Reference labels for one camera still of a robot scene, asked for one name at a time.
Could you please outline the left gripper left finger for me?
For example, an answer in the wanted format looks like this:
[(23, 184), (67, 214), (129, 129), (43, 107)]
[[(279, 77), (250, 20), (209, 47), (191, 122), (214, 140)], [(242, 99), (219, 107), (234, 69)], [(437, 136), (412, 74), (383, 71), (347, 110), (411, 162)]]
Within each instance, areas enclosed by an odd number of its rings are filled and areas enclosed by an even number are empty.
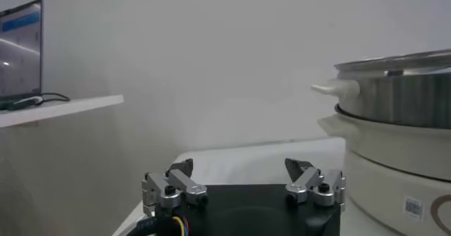
[(206, 185), (191, 179), (194, 160), (173, 163), (165, 173), (145, 173), (142, 181), (142, 210), (147, 216), (156, 208), (173, 210), (186, 203), (204, 207), (209, 203)]

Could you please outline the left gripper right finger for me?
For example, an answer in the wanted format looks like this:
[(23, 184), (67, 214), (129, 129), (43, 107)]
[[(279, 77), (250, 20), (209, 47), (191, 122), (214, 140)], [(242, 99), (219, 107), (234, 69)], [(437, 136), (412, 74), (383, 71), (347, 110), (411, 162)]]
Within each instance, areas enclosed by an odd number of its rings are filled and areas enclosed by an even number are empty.
[(346, 177), (338, 169), (325, 173), (308, 161), (285, 159), (291, 182), (285, 186), (292, 205), (312, 201), (317, 206), (345, 206)]

